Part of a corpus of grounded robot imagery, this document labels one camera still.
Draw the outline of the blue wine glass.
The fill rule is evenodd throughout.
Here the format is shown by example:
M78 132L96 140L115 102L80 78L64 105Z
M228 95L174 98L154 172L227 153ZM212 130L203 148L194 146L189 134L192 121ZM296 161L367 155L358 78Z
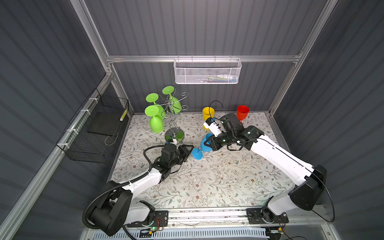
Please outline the blue wine glass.
M212 151L211 147L207 147L204 143L206 140L208 140L209 137L211 137L213 134L207 134L203 137L201 141L200 148L194 148L192 150L192 156L196 160L201 160L203 158L204 153L209 153Z

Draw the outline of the yellow wine glass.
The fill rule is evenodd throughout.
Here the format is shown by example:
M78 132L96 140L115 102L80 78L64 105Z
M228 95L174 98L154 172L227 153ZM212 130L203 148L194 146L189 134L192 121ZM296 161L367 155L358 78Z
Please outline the yellow wine glass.
M212 107L205 107L202 113L203 113L204 122L206 122L208 118L213 118L215 116L215 110Z

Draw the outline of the red wine glass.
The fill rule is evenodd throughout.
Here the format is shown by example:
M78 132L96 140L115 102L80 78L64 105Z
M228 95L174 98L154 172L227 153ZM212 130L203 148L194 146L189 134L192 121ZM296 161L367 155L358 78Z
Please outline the red wine glass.
M239 121L243 121L247 118L248 114L250 112L250 108L245 105L240 105L237 107L237 118Z

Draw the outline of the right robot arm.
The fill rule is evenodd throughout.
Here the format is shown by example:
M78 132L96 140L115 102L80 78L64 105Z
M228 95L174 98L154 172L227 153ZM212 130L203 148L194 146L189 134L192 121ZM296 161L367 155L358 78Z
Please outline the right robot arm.
M295 157L276 143L274 143L263 131L255 126L244 127L237 116L233 113L221 117L222 126L217 124L217 119L209 117L204 122L204 127L212 132L204 145L213 151L222 147L238 145L264 159L268 160L275 167L288 176L294 186L289 190L270 197L261 207L259 216L266 223L287 223L285 217L287 211L302 209L311 211L325 186L327 171L318 165L306 163Z

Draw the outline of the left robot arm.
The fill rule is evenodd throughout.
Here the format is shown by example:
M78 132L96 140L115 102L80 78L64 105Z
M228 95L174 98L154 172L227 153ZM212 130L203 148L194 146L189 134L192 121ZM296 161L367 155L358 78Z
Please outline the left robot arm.
M83 224L94 230L102 230L108 236L115 235L132 223L151 225L155 217L155 207L145 201L136 201L136 197L145 190L162 183L176 165L182 165L191 155L193 145L177 146L172 143L161 145L161 155L152 161L147 156L148 147L143 151L149 164L143 174L117 183L109 181L103 191L85 208L82 215Z

